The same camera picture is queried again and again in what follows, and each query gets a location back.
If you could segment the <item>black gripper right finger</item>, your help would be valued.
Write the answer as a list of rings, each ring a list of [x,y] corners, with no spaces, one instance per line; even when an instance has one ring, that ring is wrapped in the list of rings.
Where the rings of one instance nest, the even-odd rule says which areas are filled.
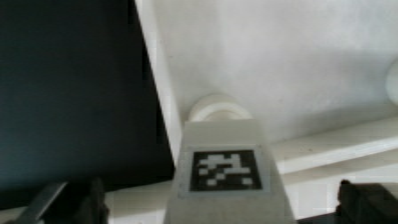
[[[336,224],[398,224],[398,198],[379,183],[342,181]]]

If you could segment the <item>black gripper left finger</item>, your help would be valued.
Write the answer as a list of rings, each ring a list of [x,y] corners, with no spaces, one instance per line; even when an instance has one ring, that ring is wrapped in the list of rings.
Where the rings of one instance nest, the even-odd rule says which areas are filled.
[[[50,184],[13,224],[109,224],[102,180]]]

